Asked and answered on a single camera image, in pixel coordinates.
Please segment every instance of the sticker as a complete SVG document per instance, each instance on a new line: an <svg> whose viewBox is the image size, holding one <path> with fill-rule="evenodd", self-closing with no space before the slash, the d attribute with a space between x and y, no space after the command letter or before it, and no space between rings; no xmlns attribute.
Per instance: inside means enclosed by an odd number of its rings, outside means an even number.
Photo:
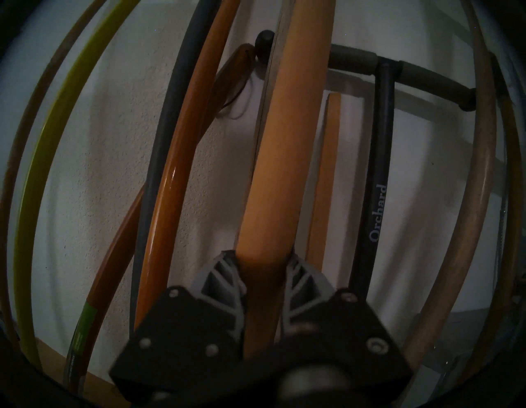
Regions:
<svg viewBox="0 0 526 408"><path fill-rule="evenodd" d="M89 329L91 329L96 315L97 309L86 302L82 309L80 319L78 320L77 328L75 329L75 336L73 338L73 351L75 354L82 355L84 352Z"/></svg>

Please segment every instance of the dark object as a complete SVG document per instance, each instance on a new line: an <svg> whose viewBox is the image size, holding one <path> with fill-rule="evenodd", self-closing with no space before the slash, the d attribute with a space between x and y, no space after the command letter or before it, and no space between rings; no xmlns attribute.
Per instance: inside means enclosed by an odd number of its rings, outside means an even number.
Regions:
<svg viewBox="0 0 526 408"><path fill-rule="evenodd" d="M174 69L171 73L170 82L166 91L163 108L157 125L154 146L151 150L150 164L146 175L146 183L143 204L140 209L139 229L137 232L137 243L135 245L135 256L133 261L133 272L131 277L130 293L130 336L134 330L135 308L139 294L140 275L143 269L143 260L150 231L151 217L154 213L157 192L163 176L163 170L170 149L171 138L174 134L175 125L179 118L179 112L185 99L186 90L194 68L201 53L201 48L206 40L210 26L214 22L221 1L200 0L190 20L185 37L179 49Z"/></svg>
<svg viewBox="0 0 526 408"><path fill-rule="evenodd" d="M177 296L170 296L174 290ZM278 397L284 402L288 396L316 393L319 384L285 380L299 369L313 374L322 367L322 372L343 376L331 376L325 389L356 392L370 404L388 403L412 372L367 303L349 302L345 293L337 292L292 320L319 330L287 336L242 361L240 344L227 334L229 319L183 287L171 287L134 333L110 376L133 403L162 391L173 395L153 406L273 406ZM376 352L371 339L381 339L385 352ZM348 389L342 390L345 384Z"/></svg>
<svg viewBox="0 0 526 408"><path fill-rule="evenodd" d="M362 299L367 298L369 291L385 210L395 115L394 85L401 71L401 62L378 58L369 164L358 240L349 279L349 290Z"/></svg>
<svg viewBox="0 0 526 408"><path fill-rule="evenodd" d="M483 7L495 19L510 44L526 65L526 3L524 0L482 0Z"/></svg>
<svg viewBox="0 0 526 408"><path fill-rule="evenodd" d="M256 37L254 47L256 48L256 56L263 64L268 64L270 51L272 50L272 41L274 40L274 32L271 30L263 30Z"/></svg>
<svg viewBox="0 0 526 408"><path fill-rule="evenodd" d="M22 26L42 0L4 0L0 2L0 61Z"/></svg>
<svg viewBox="0 0 526 408"><path fill-rule="evenodd" d="M340 296L344 292L339 292L336 296ZM355 303L346 302L349 311L352 311L352 306ZM343 316L347 317L350 313L344 313ZM328 322L324 322L322 329L328 330L331 326L331 321L335 321L338 314L326 315L329 317ZM273 357L286 357L287 362L297 359L306 350L311 352L317 352L318 357L320 356L334 356L341 350L342 344L345 346L345 354L361 354L362 359L365 360L367 356L372 355L368 350L364 350L363 347L353 349L351 345L356 340L356 335L360 336L362 331L370 330L372 326L367 324L367 317L358 315L358 310L355 310L355 317L352 321L353 327L350 328L347 325L343 335L338 336L339 340L336 341L335 345L338 350L334 352L333 342L330 338L323 338L320 335L295 335L285 338L282 342L274 345L271 349L266 350L261 356L256 359L247 361L243 364L247 374L258 374L257 364L260 364L267 370L263 373L266 376L268 372L279 372L280 367L272 367L269 363L265 364L265 358ZM351 332L353 337L347 340L346 336ZM512 349L504 350L499 354L493 362L491 362L486 368L484 368L479 374L470 380L467 380L461 387L456 388L449 393L439 397L438 399L424 405L428 408L479 408L479 407L506 407L506 406L522 406L520 404L521 392L524 390L526 385L526 331L524 328L517 336L517 341ZM187 361L191 361L193 355L189 353L183 356ZM46 375L37 371L29 362L19 353L15 353L10 346L9 341L6 339L3 332L0 331L0 392L1 395L7 400L15 403L17 407L70 407L70 408L87 408L95 407L96 405L76 397L69 393L65 388L60 386L58 383L47 377ZM388 370L395 369L395 366L391 366ZM310 395L298 395L295 398L289 400L280 400L277 404L267 404L268 400L274 397L272 393L273 386L279 382L276 376L268 376L267 382L256 384L254 387L246 388L245 385L248 381L242 379L239 382L234 381L234 375L239 375L237 371L229 371L228 375L224 376L223 379L219 379L219 383L213 381L214 379L201 378L199 381L203 382L204 385L210 385L210 387L204 387L201 384L196 384L194 387L181 392L179 396L172 396L170 399L165 401L159 401L151 404L153 407L162 406L188 406L190 403L199 402L202 407L213 407L213 406L224 406L223 401L233 401L231 406L279 406L279 407L318 407L318 406L356 406L356 407L370 407L371 402L368 401L366 395L368 391L359 392L352 390L341 390L341 389L328 389L322 392L312 393ZM387 377L389 373L380 373ZM233 388L225 388L224 385L234 386ZM262 389L266 389L266 393L260 394ZM214 392L219 392L220 399L216 402L207 402L210 395Z"/></svg>
<svg viewBox="0 0 526 408"><path fill-rule="evenodd" d="M260 61L268 60L274 33L265 30L258 35L256 40L256 54ZM329 68L340 71L355 72L357 74L373 75L376 71L378 61L382 57L370 51L357 48L344 47L332 44L329 55ZM411 86L416 89L440 96L448 101L459 105L463 111L475 110L475 90L469 89L452 79L437 74L428 69L400 61L402 65L400 76L396 82Z"/></svg>
<svg viewBox="0 0 526 408"><path fill-rule="evenodd" d="M171 297L174 290L177 296ZM170 287L134 332L110 376L134 404L144 404L154 391L182 392L229 371L239 360L239 347L227 333L231 329L225 312L196 300L182 286ZM218 352L208 356L212 344Z"/></svg>

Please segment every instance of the white textured wall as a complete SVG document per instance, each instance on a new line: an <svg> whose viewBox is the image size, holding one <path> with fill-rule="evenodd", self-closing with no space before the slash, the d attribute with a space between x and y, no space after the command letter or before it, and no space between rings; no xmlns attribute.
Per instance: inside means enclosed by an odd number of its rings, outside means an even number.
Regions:
<svg viewBox="0 0 526 408"><path fill-rule="evenodd" d="M47 0L0 64L0 170L31 92L49 58L90 0ZM38 114L17 181L8 267L29 158L47 111L108 4L90 23L57 74ZM129 205L143 183L172 67L195 1L143 0L114 37L69 119L46 186L33 258L36 335L66 354L85 298ZM223 61L262 29L275 29L280 1L244 0ZM498 48L498 38L489 44ZM456 0L338 1L332 41L429 68L474 86L470 34ZM231 110L215 120L194 160L174 250L170 284L232 248L264 69ZM371 133L373 78L330 72L327 91L343 93L340 142L323 271L345 285L359 224ZM369 302L402 341L446 252L472 150L474 113L396 86L389 194ZM454 310L487 307L501 202L503 138L499 118L495 183L473 264ZM319 156L318 139L315 160ZM315 178L307 186L297 251L305 251ZM12 274L9 277L12 285ZM107 370L128 335L130 268L95 345L89 370Z"/></svg>

